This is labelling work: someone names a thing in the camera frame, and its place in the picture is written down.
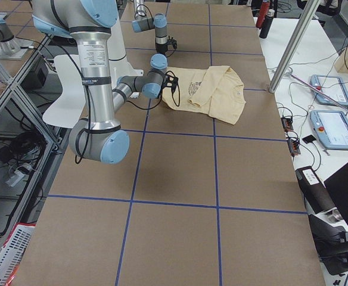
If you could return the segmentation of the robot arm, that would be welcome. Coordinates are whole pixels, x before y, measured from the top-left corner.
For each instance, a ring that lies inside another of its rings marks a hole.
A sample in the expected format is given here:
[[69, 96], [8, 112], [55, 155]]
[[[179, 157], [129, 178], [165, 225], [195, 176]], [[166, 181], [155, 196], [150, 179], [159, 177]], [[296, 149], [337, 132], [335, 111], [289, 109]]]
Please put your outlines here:
[[108, 40], [112, 27], [119, 18], [115, 1], [34, 1], [33, 22], [46, 35], [73, 38], [77, 43], [78, 70], [86, 97], [88, 116], [74, 125], [69, 136], [69, 146], [75, 162], [82, 159], [116, 164], [122, 161], [129, 149], [129, 135], [122, 130], [115, 112], [140, 92], [148, 98], [161, 98], [163, 89], [173, 92], [178, 78], [167, 71], [167, 46], [176, 41], [167, 35], [164, 14], [141, 17], [133, 21], [134, 31], [154, 29], [157, 53], [151, 57], [151, 68], [145, 76], [125, 75], [111, 85]]
[[167, 34], [167, 18], [162, 13], [153, 15], [151, 10], [145, 5], [145, 1], [134, 1], [134, 20], [132, 28], [135, 33], [154, 30], [155, 48], [157, 53], [165, 56], [171, 46], [173, 51], [169, 57], [176, 51], [178, 43], [176, 39]]

